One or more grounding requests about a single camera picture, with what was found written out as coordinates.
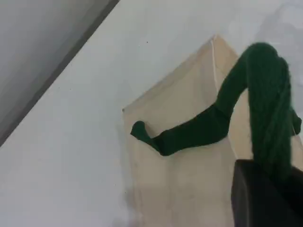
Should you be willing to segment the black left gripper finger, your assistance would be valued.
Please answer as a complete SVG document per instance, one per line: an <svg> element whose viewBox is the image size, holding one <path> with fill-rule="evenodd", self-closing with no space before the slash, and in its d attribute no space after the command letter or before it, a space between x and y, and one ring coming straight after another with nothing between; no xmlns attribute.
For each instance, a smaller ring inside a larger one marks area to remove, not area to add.
<svg viewBox="0 0 303 227"><path fill-rule="evenodd" d="M282 214L277 215L275 227L303 226L303 172L292 167L290 175L283 182L275 183L283 199Z"/></svg>
<svg viewBox="0 0 303 227"><path fill-rule="evenodd" d="M234 165L231 203L236 227L269 227L269 179L251 160L238 159Z"/></svg>

